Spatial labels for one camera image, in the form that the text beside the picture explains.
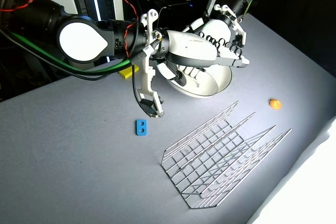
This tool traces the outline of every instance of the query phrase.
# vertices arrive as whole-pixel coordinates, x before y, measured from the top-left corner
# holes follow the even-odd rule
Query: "metal frame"
[[[226,197],[289,134],[262,145],[275,126],[243,139],[237,130],[254,113],[232,126],[226,119],[238,102],[164,151],[162,167],[190,208],[210,208]]]

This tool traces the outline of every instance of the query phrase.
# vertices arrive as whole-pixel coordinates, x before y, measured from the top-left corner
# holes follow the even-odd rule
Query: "yellow sponge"
[[[138,65],[134,65],[134,72],[138,72],[139,71],[139,66]],[[125,79],[129,78],[132,76],[132,67],[126,68],[124,70],[119,71],[119,74],[121,76],[123,76]]]

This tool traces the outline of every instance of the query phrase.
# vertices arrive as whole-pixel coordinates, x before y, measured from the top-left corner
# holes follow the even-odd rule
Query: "blue connector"
[[[147,120],[137,120],[136,134],[138,136],[146,136],[147,135]]]

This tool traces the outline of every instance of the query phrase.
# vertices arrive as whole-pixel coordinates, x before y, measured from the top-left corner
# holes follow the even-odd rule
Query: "metal dish rack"
[[[161,166],[190,208],[210,208],[225,198],[289,134],[261,144],[275,126],[244,140],[226,120],[238,102],[164,151]]]

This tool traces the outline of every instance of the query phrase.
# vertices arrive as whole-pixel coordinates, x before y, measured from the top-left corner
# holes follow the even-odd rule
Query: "wire grid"
[[[164,152],[161,165],[191,208],[219,205],[285,137],[282,134],[259,147],[258,141],[274,129],[273,126],[244,140],[236,130],[254,113],[231,126],[226,119],[237,103]]]

